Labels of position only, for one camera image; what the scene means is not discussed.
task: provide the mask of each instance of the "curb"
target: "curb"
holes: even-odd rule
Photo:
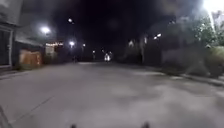
[[[224,81],[218,80],[218,79],[211,79],[211,78],[203,78],[203,77],[197,77],[197,76],[191,76],[191,75],[181,75],[184,78],[190,79],[190,80],[195,80],[198,82],[203,82],[207,84],[212,84],[217,87],[224,87]]]

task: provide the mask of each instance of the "light pole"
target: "light pole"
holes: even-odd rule
[[[82,59],[83,59],[83,54],[84,54],[85,47],[86,47],[86,44],[82,44]]]

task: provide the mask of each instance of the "building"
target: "building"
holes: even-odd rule
[[[12,67],[13,42],[23,0],[0,0],[0,68]]]

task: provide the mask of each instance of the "bright light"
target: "bright light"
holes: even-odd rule
[[[157,35],[157,37],[161,37],[162,36],[162,34],[161,33],[159,33],[158,35]]]
[[[224,0],[204,0],[204,8],[209,12],[224,10]]]
[[[147,40],[147,38],[145,37],[145,39],[144,39],[144,42],[145,42],[145,44],[147,44],[147,42],[148,42],[148,40]]]
[[[108,54],[106,54],[105,57],[104,57],[104,60],[105,60],[105,61],[110,61],[111,58],[110,58],[110,56],[109,56]]]
[[[68,19],[68,22],[72,23],[72,19],[71,19],[71,18],[69,18],[69,19]]]
[[[40,30],[44,34],[49,34],[51,32],[50,28],[47,26],[41,27]]]
[[[70,45],[71,47],[73,47],[73,46],[75,45],[75,42],[74,42],[74,41],[70,41],[70,42],[69,42],[69,45]]]
[[[133,47],[134,46],[134,42],[133,41],[130,41],[128,45],[131,46],[131,47]]]

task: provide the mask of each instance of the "road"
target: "road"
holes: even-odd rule
[[[223,88],[139,67],[80,63],[0,80],[14,128],[223,128]]]

